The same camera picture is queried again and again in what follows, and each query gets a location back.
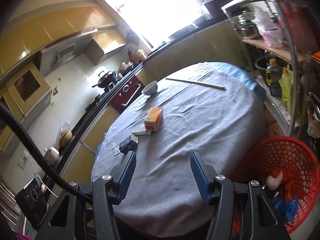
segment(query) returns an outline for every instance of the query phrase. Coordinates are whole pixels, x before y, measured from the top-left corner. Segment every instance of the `white tiled wall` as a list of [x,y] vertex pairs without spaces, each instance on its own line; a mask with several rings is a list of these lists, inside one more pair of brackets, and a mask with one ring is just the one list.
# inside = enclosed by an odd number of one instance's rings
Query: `white tiled wall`
[[[104,68],[118,70],[120,64],[125,60],[128,59],[124,57],[124,54],[116,54],[94,66],[86,55],[82,54],[46,77],[52,88],[57,86],[58,94],[52,97],[51,104],[28,130],[29,135],[43,154],[44,148],[51,146],[56,140],[60,125],[63,122],[70,122],[73,128],[85,113],[85,108],[102,90],[98,87],[92,88],[92,85],[99,80],[98,73]],[[20,143],[12,156],[0,156],[0,176],[14,193],[19,192],[35,174],[28,162],[23,170],[18,167],[17,163],[23,152],[24,146]],[[31,156],[29,160],[37,172],[40,172],[40,167]]]

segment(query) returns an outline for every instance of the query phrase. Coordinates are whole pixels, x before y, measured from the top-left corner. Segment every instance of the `blue tablecloth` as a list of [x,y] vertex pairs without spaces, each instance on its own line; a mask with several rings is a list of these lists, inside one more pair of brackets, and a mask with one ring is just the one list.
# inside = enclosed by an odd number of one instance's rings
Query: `blue tablecloth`
[[265,130],[265,90],[244,71],[221,62],[199,63],[170,75],[223,85],[225,90],[163,79],[155,95],[141,95],[112,124],[92,170],[92,181],[124,159],[114,144],[143,124],[150,107],[163,107],[161,129],[139,136],[137,166],[116,216],[157,237],[184,235],[209,221],[190,168],[198,151],[217,173],[230,175]]

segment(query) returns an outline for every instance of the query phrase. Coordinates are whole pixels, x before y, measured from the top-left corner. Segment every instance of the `frying pan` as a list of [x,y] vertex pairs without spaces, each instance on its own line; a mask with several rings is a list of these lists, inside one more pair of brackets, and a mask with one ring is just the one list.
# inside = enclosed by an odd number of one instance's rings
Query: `frying pan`
[[116,78],[116,72],[115,71],[109,71],[105,73],[103,76],[100,76],[104,71],[101,71],[99,73],[99,81],[97,84],[93,85],[92,87],[100,87],[100,88],[105,88],[107,85],[109,85],[111,82],[113,82]]

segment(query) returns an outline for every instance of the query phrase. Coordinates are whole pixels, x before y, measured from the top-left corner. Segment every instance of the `black countertop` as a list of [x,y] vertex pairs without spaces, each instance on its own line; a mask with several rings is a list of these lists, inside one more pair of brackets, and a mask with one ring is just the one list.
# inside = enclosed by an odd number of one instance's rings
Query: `black countertop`
[[[232,16],[239,15],[241,11],[243,11],[244,8],[241,8],[239,10],[236,10],[233,12]],[[167,43],[166,45],[162,46],[161,48],[157,49],[156,51],[152,52],[146,60],[144,60],[141,64],[139,64],[134,70],[127,73],[101,100],[96,104],[96,106],[89,112],[86,112],[83,117],[79,120],[79,122],[75,125],[75,127],[72,130],[72,134],[75,136],[73,141],[69,143],[64,149],[60,149],[60,155],[61,159],[60,161],[55,165],[55,170],[58,174],[61,173],[64,165],[66,164],[68,158],[70,157],[73,149],[76,147],[77,143],[79,142],[81,136],[85,132],[85,130],[89,127],[89,125],[93,122],[95,117],[98,115],[98,113],[103,109],[103,107],[110,101],[110,99],[121,89],[121,87],[138,71],[140,71],[143,68],[143,64],[147,63],[149,60],[153,59],[154,57],[161,54],[165,49],[168,49],[170,46],[176,44],[179,41],[182,41],[183,39],[187,38],[188,36],[191,36],[207,27],[210,27],[212,25],[215,25],[217,23],[220,23],[224,20],[227,20],[226,15],[218,16],[214,19],[207,20],[205,24],[198,28],[194,28],[188,33],[185,33],[184,35],[181,35],[180,37],[172,40],[171,42]],[[44,183],[52,190],[54,187],[54,182],[52,179],[50,179],[47,175],[44,177]],[[45,193],[45,198],[48,201],[50,197],[50,192],[47,190]]]

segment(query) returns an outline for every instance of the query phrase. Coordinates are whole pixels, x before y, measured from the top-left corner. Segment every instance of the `metal rack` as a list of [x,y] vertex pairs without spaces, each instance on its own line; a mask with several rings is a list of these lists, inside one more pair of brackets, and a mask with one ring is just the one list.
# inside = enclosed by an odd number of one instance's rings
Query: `metal rack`
[[254,2],[261,2],[261,1],[265,2],[266,6],[267,6],[267,10],[272,15],[273,15],[273,12],[270,8],[269,3],[272,3],[275,6],[278,19],[280,19],[280,21],[283,24],[284,35],[287,40],[285,42],[284,47],[280,48],[280,49],[270,48],[265,45],[263,40],[242,39],[238,32],[237,32],[237,34],[239,36],[239,39],[241,40],[241,46],[243,48],[243,51],[246,55],[248,63],[249,63],[251,70],[253,72],[255,70],[255,67],[252,62],[251,55],[248,51],[247,44],[251,44],[251,45],[256,46],[257,48],[267,50],[270,53],[282,58],[283,60],[285,60],[286,62],[291,64],[292,72],[293,72],[291,113],[289,113],[287,111],[286,107],[281,103],[281,100],[271,96],[269,89],[265,85],[262,78],[260,78],[258,76],[258,77],[256,77],[256,81],[266,90],[266,95],[267,95],[266,101],[265,101],[266,107],[272,113],[274,118],[277,120],[277,122],[279,123],[280,127],[282,128],[284,134],[286,136],[292,136],[295,127],[297,127],[299,125],[299,123],[296,122],[296,119],[297,119],[297,100],[298,100],[298,92],[300,89],[299,79],[298,79],[298,71],[300,68],[299,64],[302,61],[304,61],[304,54],[302,52],[297,53],[297,51],[293,45],[292,36],[290,34],[289,24],[284,16],[283,9],[280,6],[280,0],[233,0],[232,2],[221,7],[221,9],[227,15],[228,19],[230,20],[234,29],[236,30],[236,29],[238,29],[238,26],[236,25],[234,20],[231,18],[231,9],[234,6],[239,6],[239,5],[244,5],[244,4],[254,3]]

